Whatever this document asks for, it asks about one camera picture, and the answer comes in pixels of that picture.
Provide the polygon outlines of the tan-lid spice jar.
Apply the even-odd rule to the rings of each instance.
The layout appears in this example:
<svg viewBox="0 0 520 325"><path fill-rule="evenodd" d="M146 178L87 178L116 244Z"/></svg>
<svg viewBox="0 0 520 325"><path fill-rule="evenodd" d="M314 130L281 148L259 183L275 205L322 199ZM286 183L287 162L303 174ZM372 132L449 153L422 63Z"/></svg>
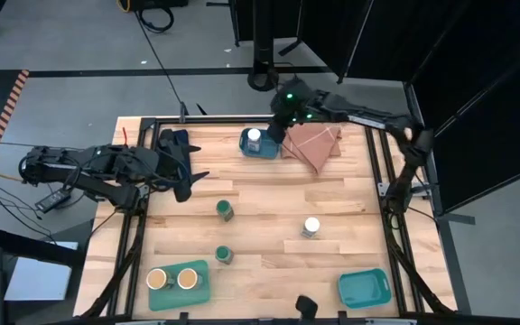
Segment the tan-lid spice jar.
<svg viewBox="0 0 520 325"><path fill-rule="evenodd" d="M154 268L146 276L146 285L151 290L161 290L173 286L174 278L162 268Z"/></svg>
<svg viewBox="0 0 520 325"><path fill-rule="evenodd" d="M184 268L177 275L177 284L182 290L195 290L203 284L203 277L193 268Z"/></svg>

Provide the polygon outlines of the teal plastic bin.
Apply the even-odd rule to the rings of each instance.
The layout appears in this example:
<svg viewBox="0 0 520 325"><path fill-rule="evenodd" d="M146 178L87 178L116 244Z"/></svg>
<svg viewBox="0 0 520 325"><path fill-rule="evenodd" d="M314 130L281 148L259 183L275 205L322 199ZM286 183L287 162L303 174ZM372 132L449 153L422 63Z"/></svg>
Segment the teal plastic bin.
<svg viewBox="0 0 520 325"><path fill-rule="evenodd" d="M339 298L350 309L372 308L390 302L392 293L385 272L375 268L338 279Z"/></svg>

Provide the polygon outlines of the black stand with round base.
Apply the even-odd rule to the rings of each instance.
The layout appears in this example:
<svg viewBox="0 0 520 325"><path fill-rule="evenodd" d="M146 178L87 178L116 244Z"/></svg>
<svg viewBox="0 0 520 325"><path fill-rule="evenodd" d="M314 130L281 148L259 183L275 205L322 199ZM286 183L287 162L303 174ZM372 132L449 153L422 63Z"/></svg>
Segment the black stand with round base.
<svg viewBox="0 0 520 325"><path fill-rule="evenodd" d="M260 92L275 89L278 73L274 66L274 0L253 0L253 65L248 85Z"/></svg>

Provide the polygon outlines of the black folding partition screen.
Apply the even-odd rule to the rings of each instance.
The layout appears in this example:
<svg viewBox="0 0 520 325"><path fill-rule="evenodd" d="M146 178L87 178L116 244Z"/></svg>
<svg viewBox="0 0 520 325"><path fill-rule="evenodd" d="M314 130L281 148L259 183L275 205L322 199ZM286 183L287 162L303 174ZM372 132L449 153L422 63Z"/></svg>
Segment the black folding partition screen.
<svg viewBox="0 0 520 325"><path fill-rule="evenodd" d="M238 41L307 45L339 79L401 81L434 130L441 210L520 179L520 0L228 0Z"/></svg>

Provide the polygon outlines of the green plastic tray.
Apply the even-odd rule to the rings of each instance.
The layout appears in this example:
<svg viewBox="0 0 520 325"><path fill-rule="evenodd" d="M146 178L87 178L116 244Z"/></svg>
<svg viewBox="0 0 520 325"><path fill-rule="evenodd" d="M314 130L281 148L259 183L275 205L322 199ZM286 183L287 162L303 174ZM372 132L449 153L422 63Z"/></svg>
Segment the green plastic tray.
<svg viewBox="0 0 520 325"><path fill-rule="evenodd" d="M184 269L192 269L198 276L194 287L184 289L178 282L178 276ZM195 260L176 265L155 267L150 273L158 270L166 273L168 283L160 288L149 284L148 306L151 311L164 311L208 302L211 297L209 281L209 265L205 260Z"/></svg>

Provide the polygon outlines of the white-lid bagel seasoning jar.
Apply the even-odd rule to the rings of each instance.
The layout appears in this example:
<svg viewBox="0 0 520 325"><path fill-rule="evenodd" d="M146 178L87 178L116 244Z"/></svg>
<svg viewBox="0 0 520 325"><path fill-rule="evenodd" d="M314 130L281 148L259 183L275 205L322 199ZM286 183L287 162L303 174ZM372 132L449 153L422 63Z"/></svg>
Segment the white-lid bagel seasoning jar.
<svg viewBox="0 0 520 325"><path fill-rule="evenodd" d="M259 129L251 128L247 131L247 149L250 152L258 153L261 148L262 134Z"/></svg>
<svg viewBox="0 0 520 325"><path fill-rule="evenodd" d="M306 238L313 238L319 230L320 221L315 217L309 217L303 223L301 235Z"/></svg>

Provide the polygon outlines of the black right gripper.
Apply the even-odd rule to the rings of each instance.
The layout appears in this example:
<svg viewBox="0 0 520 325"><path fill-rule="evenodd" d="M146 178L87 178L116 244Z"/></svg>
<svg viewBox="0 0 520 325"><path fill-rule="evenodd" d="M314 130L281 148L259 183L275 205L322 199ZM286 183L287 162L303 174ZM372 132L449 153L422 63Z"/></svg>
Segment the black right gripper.
<svg viewBox="0 0 520 325"><path fill-rule="evenodd" d="M300 78L287 80L277 89L270 102L273 117L266 130L276 144L283 142L293 120L305 115L305 106L314 97L315 90Z"/></svg>

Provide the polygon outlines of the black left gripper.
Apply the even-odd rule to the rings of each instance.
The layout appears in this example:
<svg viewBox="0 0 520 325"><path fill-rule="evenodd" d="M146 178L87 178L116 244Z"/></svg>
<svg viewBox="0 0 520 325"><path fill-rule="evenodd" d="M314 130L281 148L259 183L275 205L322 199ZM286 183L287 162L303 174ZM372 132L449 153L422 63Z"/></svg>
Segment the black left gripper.
<svg viewBox="0 0 520 325"><path fill-rule="evenodd" d="M200 151L201 148L190 143L187 130L181 129L172 133L173 135L160 135L158 138L156 147L159 156L157 173L168 179L169 182L176 182L173 186L175 199L177 202L185 202L192 194L192 184L209 175L209 172L183 176L183 152L195 153Z"/></svg>

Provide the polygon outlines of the blue plastic bin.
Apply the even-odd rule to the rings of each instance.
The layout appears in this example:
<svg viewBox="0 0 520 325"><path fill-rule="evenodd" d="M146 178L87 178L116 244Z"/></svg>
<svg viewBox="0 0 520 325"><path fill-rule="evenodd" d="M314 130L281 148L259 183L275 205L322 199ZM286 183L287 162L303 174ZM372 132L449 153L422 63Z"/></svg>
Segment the blue plastic bin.
<svg viewBox="0 0 520 325"><path fill-rule="evenodd" d="M262 134L261 148L258 153L250 152L247 149L247 131L251 128L246 128L241 132L239 140L239 148L244 156L253 158L263 158L273 160L280 152L280 145L276 144L267 134L265 129L259 129Z"/></svg>

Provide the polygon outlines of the black power adapter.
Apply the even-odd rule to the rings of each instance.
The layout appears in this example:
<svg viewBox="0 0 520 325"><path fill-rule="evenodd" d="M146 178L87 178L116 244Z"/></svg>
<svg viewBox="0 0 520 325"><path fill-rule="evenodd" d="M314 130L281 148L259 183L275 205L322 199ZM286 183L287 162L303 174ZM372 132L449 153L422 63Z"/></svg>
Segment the black power adapter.
<svg viewBox="0 0 520 325"><path fill-rule="evenodd" d="M69 190L56 190L45 198L37 201L34 207L41 213L48 213L49 211L58 208L63 203L67 202L71 197Z"/></svg>

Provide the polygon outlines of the black metal table frame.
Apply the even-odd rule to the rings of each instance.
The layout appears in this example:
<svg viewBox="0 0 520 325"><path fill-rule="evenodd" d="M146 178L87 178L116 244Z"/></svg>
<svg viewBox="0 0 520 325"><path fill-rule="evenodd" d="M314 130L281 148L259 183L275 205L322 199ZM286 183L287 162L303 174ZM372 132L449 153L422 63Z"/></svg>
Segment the black metal table frame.
<svg viewBox="0 0 520 325"><path fill-rule="evenodd" d="M144 235L139 264L121 282L114 314L171 325L229 322L290 325L300 318L299 295L318 304L317 318L328 323L361 323L412 311L428 311L401 269L389 257L386 229L376 185L397 174L404 160L394 138L357 125L344 125L341 155L320 174L294 159L245 157L239 137L245 128L266 127L264 116L193 116L184 125L190 142L201 148L191 156L197 181L183 203L171 192L155 193L145 218L124 218L107 203L97 208L74 311L88 310L114 272L116 259ZM234 217L225 222L216 211L228 200ZM301 235L306 218L320 221L313 238ZM218 246L234 253L230 265L215 257ZM205 260L209 265L208 302L151 311L147 273L156 266ZM342 274L382 269L390 302L350 309L339 298Z"/></svg>

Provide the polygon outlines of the pink folded cloth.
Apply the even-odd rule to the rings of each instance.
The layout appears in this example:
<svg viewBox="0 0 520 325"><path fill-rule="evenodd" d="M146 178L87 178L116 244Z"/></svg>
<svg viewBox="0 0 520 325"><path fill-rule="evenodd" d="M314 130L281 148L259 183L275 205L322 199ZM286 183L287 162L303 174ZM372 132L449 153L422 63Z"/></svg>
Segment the pink folded cloth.
<svg viewBox="0 0 520 325"><path fill-rule="evenodd" d="M314 173L319 174L330 157L341 155L339 148L341 138L339 125L320 123L295 125L285 131L281 157L297 159L310 167Z"/></svg>

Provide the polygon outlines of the green-lid spice jar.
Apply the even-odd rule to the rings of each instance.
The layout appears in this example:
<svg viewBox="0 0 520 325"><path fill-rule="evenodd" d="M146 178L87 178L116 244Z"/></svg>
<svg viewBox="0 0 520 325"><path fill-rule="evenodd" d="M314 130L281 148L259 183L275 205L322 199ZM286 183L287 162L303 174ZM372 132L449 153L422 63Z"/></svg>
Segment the green-lid spice jar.
<svg viewBox="0 0 520 325"><path fill-rule="evenodd" d="M228 222L234 217L234 210L228 200L219 200L216 205L216 211L225 222Z"/></svg>
<svg viewBox="0 0 520 325"><path fill-rule="evenodd" d="M234 253L228 246L218 246L215 251L215 257L220 263L230 265L234 258Z"/></svg>

